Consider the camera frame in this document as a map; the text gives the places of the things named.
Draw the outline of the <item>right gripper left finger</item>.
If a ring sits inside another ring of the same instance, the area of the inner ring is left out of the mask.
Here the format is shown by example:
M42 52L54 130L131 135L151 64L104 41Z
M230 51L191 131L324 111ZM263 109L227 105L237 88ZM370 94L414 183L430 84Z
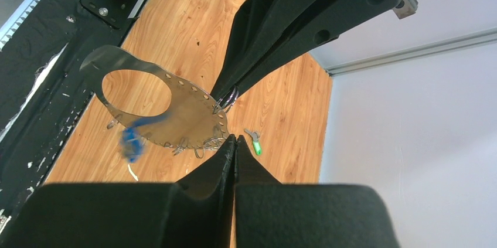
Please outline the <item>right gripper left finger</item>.
M228 136L174 183L42 186L1 234L1 246L229 247L236 147Z

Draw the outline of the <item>metal split keyring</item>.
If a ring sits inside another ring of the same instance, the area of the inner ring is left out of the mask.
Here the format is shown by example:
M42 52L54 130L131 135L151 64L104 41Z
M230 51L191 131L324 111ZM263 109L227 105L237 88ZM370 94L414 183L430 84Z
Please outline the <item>metal split keyring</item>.
M234 86L229 93L227 93L224 97L216 102L213 106L213 114L219 114L221 111L224 113L228 113L229 110L233 107L239 96L238 87Z

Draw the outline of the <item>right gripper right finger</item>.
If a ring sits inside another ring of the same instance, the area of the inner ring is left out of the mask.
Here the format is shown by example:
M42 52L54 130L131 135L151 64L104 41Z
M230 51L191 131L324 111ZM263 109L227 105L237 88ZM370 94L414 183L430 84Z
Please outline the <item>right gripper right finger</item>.
M371 187L284 184L236 149L237 247L399 247L389 211Z

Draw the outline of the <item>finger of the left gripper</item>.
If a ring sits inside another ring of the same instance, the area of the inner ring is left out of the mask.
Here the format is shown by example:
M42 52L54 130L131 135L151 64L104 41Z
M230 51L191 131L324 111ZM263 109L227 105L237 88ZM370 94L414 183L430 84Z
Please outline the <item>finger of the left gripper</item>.
M235 14L222 70L211 96L221 100L237 88L244 93L266 75L292 61L276 50L291 25L317 0L246 0Z

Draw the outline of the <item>key with blue tag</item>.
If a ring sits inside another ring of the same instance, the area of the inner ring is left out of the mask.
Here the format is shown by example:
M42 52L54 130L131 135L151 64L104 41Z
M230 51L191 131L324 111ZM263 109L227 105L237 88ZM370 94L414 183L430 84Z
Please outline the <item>key with blue tag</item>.
M127 163L135 163L144 152L144 143L138 134L138 128L146 125L160 123L168 119L168 113L155 115L152 117L141 117L134 121L130 127L125 128L121 133L120 145L122 157Z

